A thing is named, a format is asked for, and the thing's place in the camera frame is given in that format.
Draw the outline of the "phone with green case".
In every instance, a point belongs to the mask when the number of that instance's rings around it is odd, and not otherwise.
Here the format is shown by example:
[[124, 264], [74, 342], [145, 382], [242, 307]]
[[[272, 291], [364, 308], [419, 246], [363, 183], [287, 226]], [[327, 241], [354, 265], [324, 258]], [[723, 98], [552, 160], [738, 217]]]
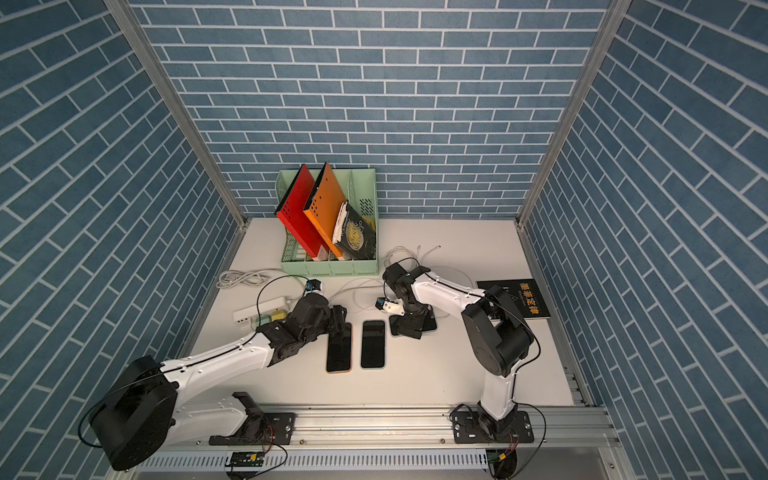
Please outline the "phone with green case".
[[432, 314], [420, 323], [411, 317], [392, 315], [389, 317], [389, 326], [393, 336], [405, 336], [414, 339], [420, 339], [423, 333], [437, 329], [437, 323]]

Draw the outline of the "phone with orange case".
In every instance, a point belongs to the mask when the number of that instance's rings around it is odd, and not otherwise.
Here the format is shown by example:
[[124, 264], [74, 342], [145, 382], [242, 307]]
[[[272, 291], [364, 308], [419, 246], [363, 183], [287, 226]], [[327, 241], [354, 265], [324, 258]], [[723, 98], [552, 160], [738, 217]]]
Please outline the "phone with orange case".
[[326, 372], [342, 373], [351, 369], [352, 325], [344, 324], [340, 331], [330, 333], [327, 345]]

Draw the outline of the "black phone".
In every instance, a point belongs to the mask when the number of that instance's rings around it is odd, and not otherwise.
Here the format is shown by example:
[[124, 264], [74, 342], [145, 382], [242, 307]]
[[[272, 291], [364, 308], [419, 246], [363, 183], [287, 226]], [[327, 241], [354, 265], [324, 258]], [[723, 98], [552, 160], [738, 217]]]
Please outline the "black phone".
[[380, 369], [385, 366], [385, 322], [368, 320], [363, 322], [361, 367]]

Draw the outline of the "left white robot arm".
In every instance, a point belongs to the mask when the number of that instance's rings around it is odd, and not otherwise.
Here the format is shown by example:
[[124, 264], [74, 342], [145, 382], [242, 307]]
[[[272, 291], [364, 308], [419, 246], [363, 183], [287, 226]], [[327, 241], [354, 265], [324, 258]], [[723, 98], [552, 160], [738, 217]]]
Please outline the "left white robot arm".
[[234, 377], [265, 369], [319, 336], [343, 331], [347, 310], [307, 293], [285, 318], [251, 335], [166, 362], [146, 355], [132, 361], [86, 418], [111, 467], [131, 469], [166, 445], [208, 438], [214, 446], [288, 443], [249, 393], [237, 391], [205, 407], [188, 402]]

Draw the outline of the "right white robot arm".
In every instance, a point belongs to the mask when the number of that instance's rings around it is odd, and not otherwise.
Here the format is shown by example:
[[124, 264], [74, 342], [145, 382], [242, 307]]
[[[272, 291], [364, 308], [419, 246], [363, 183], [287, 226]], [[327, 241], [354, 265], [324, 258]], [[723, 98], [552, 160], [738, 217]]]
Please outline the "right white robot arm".
[[440, 280], [420, 264], [408, 271], [394, 263], [382, 279], [403, 307], [390, 317], [395, 335], [419, 339], [436, 326], [435, 309], [463, 321], [473, 354], [486, 370], [478, 412], [471, 415], [473, 427], [492, 441], [511, 435], [517, 374], [538, 343], [513, 296], [501, 286], [481, 291]]

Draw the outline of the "white power strip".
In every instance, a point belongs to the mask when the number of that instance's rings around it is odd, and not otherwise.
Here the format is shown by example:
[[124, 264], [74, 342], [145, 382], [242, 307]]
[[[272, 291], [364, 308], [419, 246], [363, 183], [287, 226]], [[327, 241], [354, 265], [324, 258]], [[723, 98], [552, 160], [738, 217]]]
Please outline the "white power strip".
[[270, 315], [278, 310], [287, 310], [288, 306], [288, 300], [284, 296], [280, 296], [272, 300], [259, 302], [257, 305], [236, 310], [232, 314], [232, 318], [238, 326], [250, 325], [253, 321], [258, 321], [263, 315]]

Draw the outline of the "black book in rack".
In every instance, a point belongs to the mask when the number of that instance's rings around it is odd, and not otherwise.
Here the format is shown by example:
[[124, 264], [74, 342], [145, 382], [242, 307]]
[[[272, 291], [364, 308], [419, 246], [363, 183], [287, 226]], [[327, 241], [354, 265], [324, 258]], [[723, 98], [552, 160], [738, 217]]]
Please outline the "black book in rack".
[[332, 242], [342, 252], [343, 260], [373, 260], [376, 254], [375, 224], [345, 201], [338, 212]]

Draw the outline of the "black book gold lettering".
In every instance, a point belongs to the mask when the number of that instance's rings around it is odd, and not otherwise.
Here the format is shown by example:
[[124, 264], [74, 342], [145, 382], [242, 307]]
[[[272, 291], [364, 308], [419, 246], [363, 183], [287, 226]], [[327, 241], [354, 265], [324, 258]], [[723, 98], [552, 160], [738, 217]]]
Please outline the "black book gold lettering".
[[477, 286], [484, 290], [499, 286], [508, 291], [525, 319], [550, 317], [544, 296], [534, 279], [483, 280], [478, 281]]

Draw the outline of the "red folder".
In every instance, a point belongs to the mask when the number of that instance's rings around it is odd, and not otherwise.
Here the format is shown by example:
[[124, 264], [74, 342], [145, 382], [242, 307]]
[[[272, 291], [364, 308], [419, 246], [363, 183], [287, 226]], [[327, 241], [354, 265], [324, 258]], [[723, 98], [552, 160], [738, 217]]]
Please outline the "red folder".
[[282, 196], [275, 214], [313, 261], [325, 261], [328, 259], [327, 245], [304, 213], [314, 183], [309, 169], [302, 165]]

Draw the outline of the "orange folder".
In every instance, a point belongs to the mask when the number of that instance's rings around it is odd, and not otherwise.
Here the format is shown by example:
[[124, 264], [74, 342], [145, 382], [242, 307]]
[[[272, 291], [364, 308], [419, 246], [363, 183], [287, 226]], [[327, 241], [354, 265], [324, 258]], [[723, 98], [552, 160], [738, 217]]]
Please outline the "orange folder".
[[315, 180], [303, 213], [338, 260], [343, 260], [344, 254], [334, 244], [333, 233], [339, 210], [345, 201], [346, 197], [330, 164], [325, 163]]

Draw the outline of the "green file organizer rack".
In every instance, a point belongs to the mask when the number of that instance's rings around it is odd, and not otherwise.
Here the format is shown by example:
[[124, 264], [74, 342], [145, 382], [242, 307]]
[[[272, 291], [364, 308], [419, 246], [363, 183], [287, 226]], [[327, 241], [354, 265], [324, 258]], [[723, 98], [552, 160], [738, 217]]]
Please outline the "green file organizer rack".
[[373, 169], [284, 170], [276, 217], [286, 230], [282, 269], [305, 276], [378, 272], [378, 199]]

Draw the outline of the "small green circuit board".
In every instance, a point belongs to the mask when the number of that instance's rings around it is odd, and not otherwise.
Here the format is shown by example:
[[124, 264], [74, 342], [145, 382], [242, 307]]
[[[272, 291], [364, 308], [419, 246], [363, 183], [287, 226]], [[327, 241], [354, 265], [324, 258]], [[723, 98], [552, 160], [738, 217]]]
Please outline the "small green circuit board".
[[238, 468], [259, 469], [263, 467], [264, 461], [264, 452], [233, 452], [225, 467], [230, 470]]

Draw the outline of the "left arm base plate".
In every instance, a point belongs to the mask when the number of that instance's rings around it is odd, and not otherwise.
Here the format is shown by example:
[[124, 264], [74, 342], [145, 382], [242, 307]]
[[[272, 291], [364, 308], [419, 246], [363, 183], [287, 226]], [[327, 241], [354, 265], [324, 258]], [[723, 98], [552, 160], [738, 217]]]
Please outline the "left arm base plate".
[[295, 425], [295, 413], [249, 415], [230, 435], [214, 435], [210, 446], [243, 447], [252, 445], [289, 445]]

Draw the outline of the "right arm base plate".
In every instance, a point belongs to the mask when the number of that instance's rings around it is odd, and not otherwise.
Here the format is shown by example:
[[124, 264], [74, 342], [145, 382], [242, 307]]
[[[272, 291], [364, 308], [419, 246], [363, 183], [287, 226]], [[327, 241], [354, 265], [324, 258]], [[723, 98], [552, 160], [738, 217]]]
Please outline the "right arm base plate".
[[531, 444], [535, 440], [532, 422], [528, 413], [523, 410], [512, 412], [502, 420], [496, 420], [483, 412], [463, 409], [452, 412], [450, 420], [457, 444]]

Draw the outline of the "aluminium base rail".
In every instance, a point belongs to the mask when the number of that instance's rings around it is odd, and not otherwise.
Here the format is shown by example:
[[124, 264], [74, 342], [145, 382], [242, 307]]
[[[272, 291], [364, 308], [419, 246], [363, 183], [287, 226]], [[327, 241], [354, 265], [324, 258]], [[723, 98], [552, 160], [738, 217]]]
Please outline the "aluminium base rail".
[[[457, 444], [452, 412], [468, 407], [284, 406], [295, 413], [289, 445], [210, 446], [205, 440], [167, 447], [125, 473], [139, 478], [268, 479], [275, 474], [336, 471], [476, 471], [487, 479], [503, 463], [504, 477], [631, 479], [618, 434], [600, 407], [522, 406], [531, 444]], [[230, 470], [233, 452], [264, 452], [262, 468]]]

